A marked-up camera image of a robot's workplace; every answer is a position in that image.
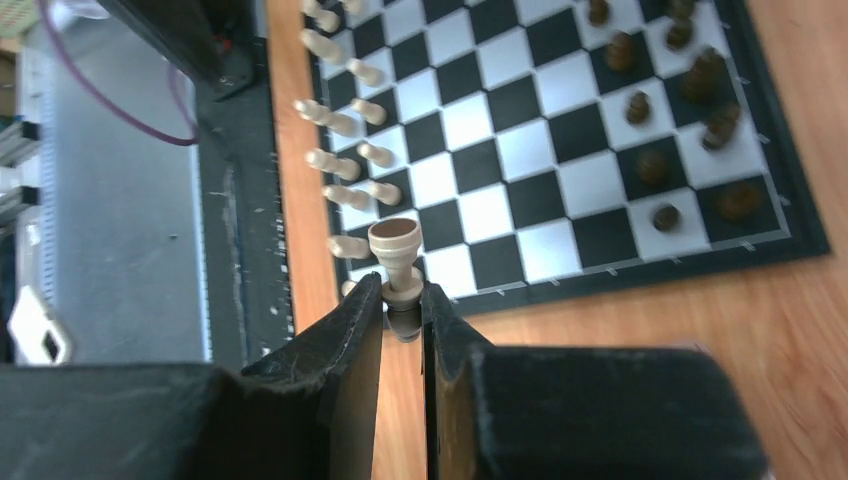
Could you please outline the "white chess pawn corner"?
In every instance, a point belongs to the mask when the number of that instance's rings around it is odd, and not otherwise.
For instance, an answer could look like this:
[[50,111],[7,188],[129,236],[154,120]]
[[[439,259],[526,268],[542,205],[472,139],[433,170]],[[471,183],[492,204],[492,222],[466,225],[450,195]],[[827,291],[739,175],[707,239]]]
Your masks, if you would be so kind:
[[372,254],[366,239],[353,236],[330,236],[327,247],[334,257],[341,259],[366,259]]

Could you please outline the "white chess knight bottom row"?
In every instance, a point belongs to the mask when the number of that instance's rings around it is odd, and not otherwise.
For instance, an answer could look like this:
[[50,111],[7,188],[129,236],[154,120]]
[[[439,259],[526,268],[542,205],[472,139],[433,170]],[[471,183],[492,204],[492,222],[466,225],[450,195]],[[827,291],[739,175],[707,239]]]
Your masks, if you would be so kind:
[[322,188],[322,195],[332,203],[360,211],[368,210],[371,200],[365,191],[343,185],[326,185]]

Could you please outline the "white chess piece being passed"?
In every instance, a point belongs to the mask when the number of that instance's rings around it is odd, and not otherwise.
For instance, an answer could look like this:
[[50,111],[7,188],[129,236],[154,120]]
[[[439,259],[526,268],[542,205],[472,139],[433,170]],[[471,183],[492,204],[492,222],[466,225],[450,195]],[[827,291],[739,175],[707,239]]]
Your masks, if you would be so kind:
[[357,125],[352,117],[333,112],[316,100],[293,100],[292,107],[303,119],[323,126],[339,135],[346,137],[358,135]]

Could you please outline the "white chess piece bottom row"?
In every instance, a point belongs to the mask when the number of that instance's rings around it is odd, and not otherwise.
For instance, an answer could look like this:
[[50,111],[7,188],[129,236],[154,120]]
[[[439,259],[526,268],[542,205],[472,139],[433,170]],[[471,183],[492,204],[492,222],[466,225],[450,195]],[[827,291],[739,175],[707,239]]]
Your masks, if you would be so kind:
[[339,43],[317,31],[303,29],[299,38],[310,52],[330,64],[342,65],[347,59],[346,51]]

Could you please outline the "white chess pawn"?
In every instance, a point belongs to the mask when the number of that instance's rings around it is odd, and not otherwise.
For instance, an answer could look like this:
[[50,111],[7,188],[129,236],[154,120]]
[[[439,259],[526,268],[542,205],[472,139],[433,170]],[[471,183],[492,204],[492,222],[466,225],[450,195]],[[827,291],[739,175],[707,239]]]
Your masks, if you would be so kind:
[[379,87],[384,83],[384,72],[361,59],[349,60],[347,70],[366,86]]

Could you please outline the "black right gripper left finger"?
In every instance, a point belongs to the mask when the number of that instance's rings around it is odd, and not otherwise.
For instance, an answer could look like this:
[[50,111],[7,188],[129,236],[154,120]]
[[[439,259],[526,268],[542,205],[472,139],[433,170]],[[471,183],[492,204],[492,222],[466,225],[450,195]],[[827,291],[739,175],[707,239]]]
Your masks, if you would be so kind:
[[160,363],[5,367],[5,479],[368,479],[383,302],[339,305],[240,371]]

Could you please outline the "black white chessboard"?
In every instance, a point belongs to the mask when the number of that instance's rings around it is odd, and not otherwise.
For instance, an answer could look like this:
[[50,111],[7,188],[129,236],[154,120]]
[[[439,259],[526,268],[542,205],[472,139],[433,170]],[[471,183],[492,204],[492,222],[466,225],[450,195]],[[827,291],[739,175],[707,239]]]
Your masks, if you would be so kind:
[[[331,204],[333,235],[417,220],[418,268],[463,315],[826,254],[830,245],[747,6],[697,1],[691,41],[666,44],[668,1],[340,1],[331,39],[384,72],[369,87],[312,62],[314,97],[354,115],[322,129],[402,200]],[[381,168],[362,142],[392,151]]]

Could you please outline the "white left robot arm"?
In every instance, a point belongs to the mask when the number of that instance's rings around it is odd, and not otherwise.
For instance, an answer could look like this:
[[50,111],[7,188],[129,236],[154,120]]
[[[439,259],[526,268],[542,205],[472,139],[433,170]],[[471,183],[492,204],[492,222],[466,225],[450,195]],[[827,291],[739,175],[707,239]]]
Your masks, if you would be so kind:
[[102,0],[99,5],[216,100],[254,82],[251,1]]

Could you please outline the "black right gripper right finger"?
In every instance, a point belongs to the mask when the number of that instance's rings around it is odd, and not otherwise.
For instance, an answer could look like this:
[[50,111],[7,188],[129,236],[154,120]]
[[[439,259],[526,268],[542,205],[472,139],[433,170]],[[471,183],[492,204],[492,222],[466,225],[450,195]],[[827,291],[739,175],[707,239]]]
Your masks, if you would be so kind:
[[765,479],[769,457],[707,352],[504,346],[421,299],[431,479]]

